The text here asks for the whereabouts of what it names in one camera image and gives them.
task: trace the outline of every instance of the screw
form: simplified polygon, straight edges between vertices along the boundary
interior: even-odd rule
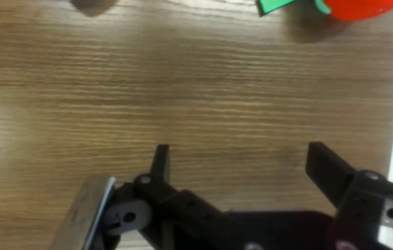
[[[366,172],[365,175],[366,177],[372,180],[377,180],[379,178],[379,175],[376,174],[375,172]]]
[[[337,250],[358,250],[354,244],[347,242],[347,241],[342,241],[342,240],[336,241],[336,249]]]
[[[152,179],[150,179],[150,177],[148,176],[142,176],[141,177],[141,183],[147,184],[151,181]]]
[[[244,245],[244,250],[264,250],[264,248],[255,242],[248,242]]]

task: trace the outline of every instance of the table surface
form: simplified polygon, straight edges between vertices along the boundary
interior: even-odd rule
[[[0,249],[46,249],[81,182],[171,145],[172,184],[220,209],[332,206],[309,141],[387,172],[393,11],[343,24],[310,1],[0,0]],[[124,246],[149,249],[135,235]]]

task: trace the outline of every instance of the robotic arm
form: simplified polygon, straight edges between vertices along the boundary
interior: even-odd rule
[[[114,250],[138,230],[155,250],[390,250],[379,226],[393,228],[393,183],[356,170],[321,142],[309,144],[306,173],[337,208],[315,211],[221,212],[169,185],[169,146],[132,183],[93,177],[82,186],[51,250]]]

